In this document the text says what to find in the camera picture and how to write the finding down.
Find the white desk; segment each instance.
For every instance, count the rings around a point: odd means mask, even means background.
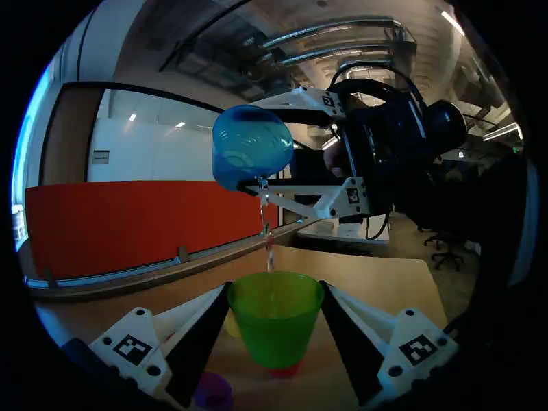
[[[369,237],[373,237],[379,232],[383,221],[384,215],[369,218],[369,231],[367,233]],[[334,225],[332,229],[330,228],[329,223],[332,223]],[[321,240],[356,242],[360,244],[388,244],[388,242],[390,241],[390,235],[388,234],[388,224],[386,224],[385,228],[382,230],[381,235],[378,236],[375,240],[365,239],[365,228],[366,220],[364,220],[361,225],[359,225],[358,223],[339,225],[338,219],[330,219],[318,221],[317,223],[300,229],[297,232],[297,235],[304,238],[318,238]]]

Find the purple cup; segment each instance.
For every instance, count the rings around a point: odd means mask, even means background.
[[[207,411],[230,411],[232,389],[220,375],[204,372],[194,392],[196,405]]]

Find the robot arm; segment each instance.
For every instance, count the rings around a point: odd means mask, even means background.
[[[356,92],[385,101],[378,107],[346,106]],[[466,138],[464,119],[458,109],[438,101],[420,109],[412,93],[395,90],[373,80],[354,79],[328,90],[300,87],[253,105],[276,114],[286,123],[327,128],[336,122],[352,177],[302,181],[299,179],[240,182],[238,189],[268,197],[269,202],[305,217],[329,219],[355,214],[385,214],[397,196],[399,180],[420,171],[440,154],[458,147]],[[319,195],[313,206],[278,194]]]

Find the white bracket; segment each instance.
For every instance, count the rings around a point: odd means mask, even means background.
[[[349,177],[340,186],[278,186],[275,182],[269,182],[267,189],[259,186],[246,188],[258,193],[261,200],[268,196],[269,203],[287,208],[310,219],[334,219],[369,213],[369,203],[366,199],[366,189],[362,177]],[[310,206],[297,203],[278,194],[320,195],[321,197],[314,206]]]
[[[322,88],[299,87],[280,95],[255,101],[252,105],[267,110],[319,110],[332,117],[333,120],[345,118],[337,93],[325,91]]]
[[[136,307],[89,344],[91,350],[141,391],[184,410],[166,392],[173,373],[166,357],[219,296],[224,285],[171,310],[153,316]]]
[[[391,316],[329,286],[333,296],[384,356],[377,378],[382,390],[362,407],[370,410],[411,390],[457,352],[458,344],[416,308]]]

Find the ceiling light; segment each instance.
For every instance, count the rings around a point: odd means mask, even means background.
[[[327,150],[329,149],[333,144],[335,144],[336,142],[338,142],[338,138],[337,137],[331,137],[329,139],[329,141],[327,141],[327,143],[325,143],[323,146],[321,146],[321,149],[322,150]]]
[[[451,23],[453,27],[455,27],[459,33],[461,33],[464,36],[464,30],[460,26],[459,23],[457,23],[457,20],[455,20],[453,17],[449,16],[447,12],[441,12],[441,15],[443,18]]]
[[[500,137],[503,134],[507,134],[510,132],[518,132],[518,136],[520,140],[523,140],[523,136],[521,134],[521,128],[519,128],[518,123],[512,123],[509,125],[505,125],[504,127],[499,128],[498,130],[495,130],[491,133],[487,133],[484,135],[484,141],[492,140],[493,138]]]

